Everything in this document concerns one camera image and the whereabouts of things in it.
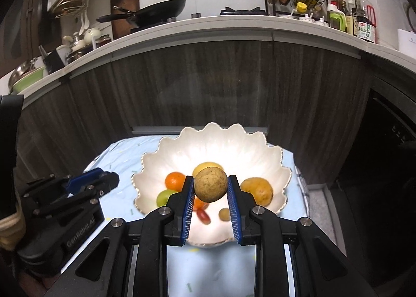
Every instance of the white teapot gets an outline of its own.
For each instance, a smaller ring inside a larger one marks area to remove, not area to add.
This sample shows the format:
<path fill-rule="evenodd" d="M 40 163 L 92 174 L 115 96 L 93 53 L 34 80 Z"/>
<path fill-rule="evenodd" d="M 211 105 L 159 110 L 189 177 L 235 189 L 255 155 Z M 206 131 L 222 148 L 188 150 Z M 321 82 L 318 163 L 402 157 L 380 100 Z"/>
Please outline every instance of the white teapot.
<path fill-rule="evenodd" d="M 88 29 L 84 34 L 84 41 L 88 45 L 92 42 L 92 38 L 96 37 L 99 38 L 102 36 L 101 30 L 98 28 L 91 28 Z"/>

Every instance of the table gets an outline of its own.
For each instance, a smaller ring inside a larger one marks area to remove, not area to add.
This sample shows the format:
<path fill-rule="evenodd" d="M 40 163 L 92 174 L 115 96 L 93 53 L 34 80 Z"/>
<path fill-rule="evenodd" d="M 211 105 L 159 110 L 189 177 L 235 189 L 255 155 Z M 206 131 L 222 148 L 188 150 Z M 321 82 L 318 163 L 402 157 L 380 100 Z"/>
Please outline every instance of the table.
<path fill-rule="evenodd" d="M 85 169 L 88 171 L 99 167 L 104 171 L 116 172 L 120 177 L 120 183 L 116 189 L 100 198 L 105 221 L 78 249 L 62 272 L 110 220 L 121 217 L 130 222 L 144 217 L 133 205 L 137 192 L 132 185 L 131 177 L 141 171 L 142 154 L 155 152 L 162 137 L 141 136 L 113 143 Z M 283 165 L 292 169 L 292 178 L 286 188 L 288 204 L 279 216 L 298 220 L 309 215 L 307 191 L 301 183 L 301 175 L 293 161 L 292 152 L 283 151 Z M 295 297 L 287 245 L 285 250 L 290 296 Z M 236 242 L 228 242 L 212 248 L 198 248 L 187 244 L 183 247 L 168 247 L 167 261 L 170 297 L 253 296 L 255 246 L 242 247 Z"/>

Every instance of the white bowl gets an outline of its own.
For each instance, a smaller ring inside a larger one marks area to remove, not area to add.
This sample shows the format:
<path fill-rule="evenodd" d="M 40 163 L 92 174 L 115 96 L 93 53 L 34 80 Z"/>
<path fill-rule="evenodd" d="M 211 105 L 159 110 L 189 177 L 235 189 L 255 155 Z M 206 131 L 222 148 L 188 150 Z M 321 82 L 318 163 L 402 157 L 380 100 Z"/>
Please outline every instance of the white bowl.
<path fill-rule="evenodd" d="M 148 214 L 157 208 L 156 197 L 166 189 L 165 178 L 169 173 L 179 171 L 192 175 L 198 164 L 216 162 L 228 176 L 235 174 L 240 184 L 251 177 L 268 180 L 273 187 L 273 199 L 267 209 L 277 214 L 288 201 L 284 189 L 292 176 L 291 169 L 282 166 L 282 158 L 281 147 L 269 147 L 262 132 L 248 134 L 239 124 L 223 129 L 211 122 L 200 131 L 186 127 L 174 139 L 163 137 L 156 152 L 142 156 L 142 171 L 132 176 L 138 192 L 134 205 Z M 234 240 L 231 222 L 223 222 L 218 217 L 222 208 L 228 208 L 226 195 L 209 204 L 206 212 L 211 223 L 208 225 L 193 213 L 189 244 L 202 247 Z"/>

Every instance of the gas stove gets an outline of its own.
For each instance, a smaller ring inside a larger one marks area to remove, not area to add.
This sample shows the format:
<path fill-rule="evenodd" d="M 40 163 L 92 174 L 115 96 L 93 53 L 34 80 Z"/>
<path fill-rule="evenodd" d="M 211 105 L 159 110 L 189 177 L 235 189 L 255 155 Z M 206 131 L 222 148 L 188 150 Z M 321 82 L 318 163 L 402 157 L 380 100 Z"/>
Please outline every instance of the gas stove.
<path fill-rule="evenodd" d="M 265 10 L 261 10 L 260 7 L 255 7 L 251 10 L 234 10 L 230 7 L 225 7 L 221 10 L 220 15 L 267 15 Z"/>

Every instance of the wooden cutting board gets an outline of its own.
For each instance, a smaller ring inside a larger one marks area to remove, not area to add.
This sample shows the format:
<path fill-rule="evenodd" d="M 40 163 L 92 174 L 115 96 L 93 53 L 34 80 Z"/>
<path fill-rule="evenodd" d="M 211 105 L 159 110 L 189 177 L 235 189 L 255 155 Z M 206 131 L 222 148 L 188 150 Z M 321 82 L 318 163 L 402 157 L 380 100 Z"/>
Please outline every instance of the wooden cutting board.
<path fill-rule="evenodd" d="M 121 14 L 121 11 L 113 9 L 113 6 L 122 7 L 131 11 L 138 11 L 140 9 L 139 0 L 110 0 L 111 14 Z M 113 39 L 119 39 L 130 34 L 130 29 L 134 28 L 126 20 L 112 21 Z"/>

